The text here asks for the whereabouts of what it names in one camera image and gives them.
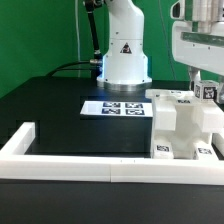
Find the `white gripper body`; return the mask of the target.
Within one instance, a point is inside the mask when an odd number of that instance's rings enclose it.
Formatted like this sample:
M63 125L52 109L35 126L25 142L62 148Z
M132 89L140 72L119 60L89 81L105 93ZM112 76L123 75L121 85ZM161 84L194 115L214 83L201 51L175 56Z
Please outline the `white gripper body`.
M209 34L192 31L192 23L175 21L172 27L174 60L224 76L224 22L212 24Z

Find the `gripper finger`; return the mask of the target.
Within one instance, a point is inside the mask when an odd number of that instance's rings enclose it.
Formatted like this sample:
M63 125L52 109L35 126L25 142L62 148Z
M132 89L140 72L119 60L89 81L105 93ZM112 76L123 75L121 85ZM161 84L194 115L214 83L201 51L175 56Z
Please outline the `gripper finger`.
M224 103L224 76L219 76L219 85L217 88L217 103Z
M189 75L189 78L190 78L189 89L193 90L194 89L194 84L197 81L201 80L201 72L198 68L193 67L193 66L189 66L188 67L188 75Z

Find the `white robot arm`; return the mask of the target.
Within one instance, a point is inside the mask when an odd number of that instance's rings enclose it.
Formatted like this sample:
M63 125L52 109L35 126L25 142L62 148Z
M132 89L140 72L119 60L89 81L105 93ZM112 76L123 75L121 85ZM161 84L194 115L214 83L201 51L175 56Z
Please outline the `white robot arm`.
M134 91L149 85L143 52L144 14L132 0L105 0L109 10L109 50L103 56L100 87ZM188 66L190 83L202 70L222 77L216 100L224 104L224 0L178 0L170 9L172 56Z

